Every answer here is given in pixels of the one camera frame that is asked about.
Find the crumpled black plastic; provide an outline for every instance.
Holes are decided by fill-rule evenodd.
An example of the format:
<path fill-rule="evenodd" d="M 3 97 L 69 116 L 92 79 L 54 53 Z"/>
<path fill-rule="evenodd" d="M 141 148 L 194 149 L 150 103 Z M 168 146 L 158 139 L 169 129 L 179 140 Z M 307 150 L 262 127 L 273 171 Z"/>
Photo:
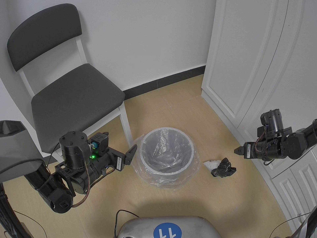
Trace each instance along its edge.
<path fill-rule="evenodd" d="M 236 168 L 231 167 L 231 163 L 227 158 L 224 158 L 216 169 L 211 171 L 214 177 L 229 177 L 237 171 Z"/>

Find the white cabinet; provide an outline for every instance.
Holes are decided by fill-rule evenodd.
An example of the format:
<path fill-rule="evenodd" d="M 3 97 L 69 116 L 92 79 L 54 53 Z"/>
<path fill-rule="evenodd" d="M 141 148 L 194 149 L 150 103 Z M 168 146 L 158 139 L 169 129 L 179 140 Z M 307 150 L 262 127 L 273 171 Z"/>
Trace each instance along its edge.
<path fill-rule="evenodd" d="M 217 0 L 202 96 L 240 144 L 257 139 L 260 115 L 271 109 L 293 131 L 317 118 L 316 8 L 317 0 Z M 253 162 L 287 217 L 316 205 L 312 151 L 269 166 Z"/>
<path fill-rule="evenodd" d="M 238 127 L 274 56 L 288 0 L 217 0 L 203 90 Z"/>

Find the white label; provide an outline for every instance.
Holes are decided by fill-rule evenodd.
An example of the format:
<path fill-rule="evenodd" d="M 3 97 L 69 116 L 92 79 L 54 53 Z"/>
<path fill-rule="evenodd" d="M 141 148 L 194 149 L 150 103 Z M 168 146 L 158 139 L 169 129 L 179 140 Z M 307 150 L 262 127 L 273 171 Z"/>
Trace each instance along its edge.
<path fill-rule="evenodd" d="M 120 157 L 118 157 L 118 160 L 117 160 L 117 170 L 121 170 L 121 162 L 122 162 L 122 159 Z"/>
<path fill-rule="evenodd" d="M 249 159 L 250 158 L 250 151 L 251 150 L 251 145 L 250 144 L 248 144 L 248 150 L 247 150 L 247 159 Z"/>

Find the gray chair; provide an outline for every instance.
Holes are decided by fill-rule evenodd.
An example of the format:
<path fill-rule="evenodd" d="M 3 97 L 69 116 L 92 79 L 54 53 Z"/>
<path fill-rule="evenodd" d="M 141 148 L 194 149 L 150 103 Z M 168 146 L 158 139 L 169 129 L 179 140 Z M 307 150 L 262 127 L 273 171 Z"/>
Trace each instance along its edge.
<path fill-rule="evenodd" d="M 65 3 L 34 14 L 19 25 L 8 40 L 7 48 L 12 65 L 20 73 L 32 97 L 35 130 L 44 153 L 58 149 L 58 139 L 66 132 L 80 130 L 90 135 L 117 116 L 120 116 L 128 144 L 132 146 L 131 130 L 123 103 L 125 94 L 87 63 L 81 34 L 77 8 Z M 76 38 L 83 64 L 35 95 L 23 72 L 23 66 L 71 38 Z M 53 156 L 62 161 L 60 150 Z"/>

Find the wooden floor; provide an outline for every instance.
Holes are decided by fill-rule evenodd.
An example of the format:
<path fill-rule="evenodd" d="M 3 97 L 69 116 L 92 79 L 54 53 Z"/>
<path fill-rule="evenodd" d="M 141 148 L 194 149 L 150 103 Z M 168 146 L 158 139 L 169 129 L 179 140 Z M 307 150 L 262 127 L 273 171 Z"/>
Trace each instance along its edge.
<path fill-rule="evenodd" d="M 159 127 L 180 129 L 193 139 L 202 162 L 227 157 L 237 168 L 233 176 L 215 178 L 202 165 L 182 188 L 170 190 L 143 182 L 131 166 L 126 166 L 94 186 L 83 205 L 65 214 L 50 210 L 26 179 L 19 177 L 4 183 L 13 209 L 40 222 L 49 238 L 112 238 L 119 209 L 142 217 L 201 216 L 222 238 L 268 238 L 285 217 L 253 163 L 233 153 L 239 144 L 200 96 L 202 78 L 197 76 L 125 101 L 132 135 L 136 139 Z M 118 117 L 99 131 L 109 131 L 110 147 L 128 150 Z M 32 220 L 18 217 L 34 238 L 45 237 Z M 131 218 L 120 213 L 118 226 Z M 283 224 L 272 237 L 289 235 L 288 225 Z"/>

